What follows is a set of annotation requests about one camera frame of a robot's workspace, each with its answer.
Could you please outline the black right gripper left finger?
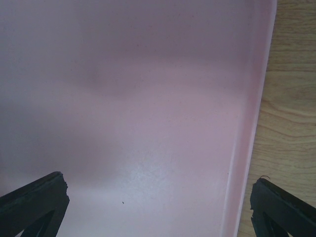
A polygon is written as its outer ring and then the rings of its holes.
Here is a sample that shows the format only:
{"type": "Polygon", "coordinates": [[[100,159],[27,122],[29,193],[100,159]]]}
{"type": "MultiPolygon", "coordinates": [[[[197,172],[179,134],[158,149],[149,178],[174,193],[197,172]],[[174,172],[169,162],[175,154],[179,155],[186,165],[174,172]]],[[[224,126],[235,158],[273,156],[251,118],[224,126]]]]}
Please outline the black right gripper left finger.
{"type": "Polygon", "coordinates": [[[2,237],[55,237],[70,199],[67,183],[54,171],[0,197],[2,237]]]}

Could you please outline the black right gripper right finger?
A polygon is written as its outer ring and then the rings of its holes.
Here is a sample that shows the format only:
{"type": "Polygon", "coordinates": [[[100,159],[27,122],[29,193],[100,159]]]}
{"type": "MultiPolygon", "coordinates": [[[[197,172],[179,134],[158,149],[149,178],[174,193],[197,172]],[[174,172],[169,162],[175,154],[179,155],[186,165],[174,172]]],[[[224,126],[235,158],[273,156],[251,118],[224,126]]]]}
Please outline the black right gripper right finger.
{"type": "Polygon", "coordinates": [[[253,184],[250,204],[257,237],[316,235],[316,209],[267,179],[253,184]]]}

